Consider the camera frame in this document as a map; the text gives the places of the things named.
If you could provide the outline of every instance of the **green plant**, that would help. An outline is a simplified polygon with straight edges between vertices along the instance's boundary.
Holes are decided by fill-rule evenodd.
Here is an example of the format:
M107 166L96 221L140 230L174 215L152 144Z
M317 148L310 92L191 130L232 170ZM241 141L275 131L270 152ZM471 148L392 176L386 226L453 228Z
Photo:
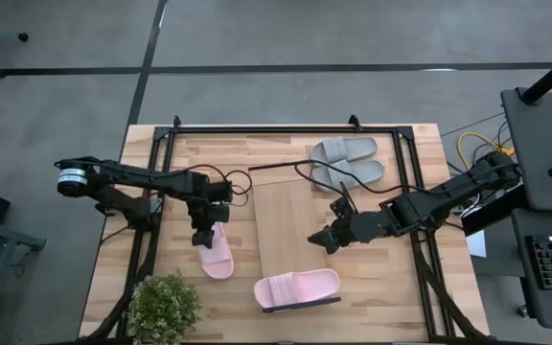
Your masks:
M167 276L149 276L133 291L129 327L139 343L173 345L199 321L200 309L195 287L184 282L180 271Z

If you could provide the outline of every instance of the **concrete floor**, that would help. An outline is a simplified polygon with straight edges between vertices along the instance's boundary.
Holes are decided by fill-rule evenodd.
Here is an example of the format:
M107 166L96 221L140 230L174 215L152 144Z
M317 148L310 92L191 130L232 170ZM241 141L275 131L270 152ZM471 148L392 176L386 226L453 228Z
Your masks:
M10 68L140 67L157 0L0 0ZM154 66L552 61L552 0L171 0ZM140 124L437 123L447 133L501 111L499 91L545 71L244 74L149 77ZM53 162L117 158L137 75L0 80L0 196L7 224L48 238L0 302L0 344L75 338L103 217L56 191ZM472 126L493 138L503 116ZM455 131L443 138L463 168ZM466 141L469 155L479 145ZM552 330L514 315L513 278L478 277L493 335L552 344Z

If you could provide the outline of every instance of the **wooden table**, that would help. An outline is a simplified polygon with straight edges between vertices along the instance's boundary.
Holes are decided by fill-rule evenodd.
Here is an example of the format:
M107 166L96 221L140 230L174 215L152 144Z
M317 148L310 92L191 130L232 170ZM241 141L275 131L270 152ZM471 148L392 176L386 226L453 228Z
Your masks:
M436 125L414 125L417 150L425 186L449 179L449 170ZM138 167L148 165L154 126L129 128L121 162ZM368 135L376 139L379 150L374 159L385 167L384 178L372 187L385 189L400 184L393 141L387 134ZM196 164L212 164L225 173L247 170L254 165L308 159L313 145L329 134L178 134L175 137L171 170ZM414 181L404 147L409 180ZM215 172L199 170L218 180ZM234 184L247 185L241 174L231 176ZM253 183L261 185L300 179L293 168L253 172ZM139 196L135 188L121 190ZM398 195L384 195L353 189L356 207L377 210L378 204ZM316 230L331 223L334 215L329 204L336 198L312 187L316 214ZM237 196L234 202L243 199ZM110 218L103 231L106 236L126 222L122 217ZM417 275L410 238L385 238L369 244L354 244L326 258L341 280L339 303L304 310L264 314L254 299L253 286L262 277L257 242L257 225L253 196L244 207L231 207L225 224L235 262L234 276L227 281L214 281L203 273L196 250L191 246L193 230L183 202L166 198L161 235L157 252L157 275L179 269L187 281L198 288L203 310L196 330L188 341L253 342L362 342L426 340ZM102 322L120 297L127 274L133 232L126 231L102 245L86 301L80 335L90 334ZM481 332L489 332L474 276L466 240L458 229L443 227L436 234L447 289L456 304ZM439 329L442 325L437 298L432 306Z

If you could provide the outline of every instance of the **gray slipper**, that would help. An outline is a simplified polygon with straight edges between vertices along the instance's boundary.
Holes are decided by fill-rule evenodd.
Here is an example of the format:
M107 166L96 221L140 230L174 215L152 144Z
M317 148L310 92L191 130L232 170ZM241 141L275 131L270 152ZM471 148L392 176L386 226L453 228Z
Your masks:
M352 173L366 185L376 182L384 176L384 167L379 161L349 163L343 159L339 162L332 163L331 165L346 173ZM344 186L346 186L347 189L359 185L351 176L327 167L314 168L311 175L314 180L334 187L340 192L342 191L340 181L344 182ZM323 186L316 186L324 192L333 192Z
M310 159L333 163L341 160L349 162L366 158L376 153L378 147L373 138L332 138L314 146Z

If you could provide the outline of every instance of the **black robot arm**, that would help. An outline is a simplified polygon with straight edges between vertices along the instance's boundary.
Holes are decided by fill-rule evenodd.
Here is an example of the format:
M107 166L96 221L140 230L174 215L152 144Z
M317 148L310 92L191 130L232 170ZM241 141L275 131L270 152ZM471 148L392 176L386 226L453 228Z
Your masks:
M465 173L453 177L429 191L399 195L380 204L380 211L359 213L347 196L330 206L337 219L308 241L333 254L351 242L363 242L386 236L401 236L424 229L437 229L450 210L485 190L515 187L522 175L505 153L489 153Z
M130 228L150 230L155 208L148 195L131 197L115 189L114 184L154 190L185 201L196 229L193 245L212 248L215 221L229 220L231 182L210 182L206 174L180 170L154 172L132 167L112 160L95 157L64 159L55 163L60 169L57 190L64 196L88 196L99 203L96 208L107 215L107 210L118 210L125 216Z

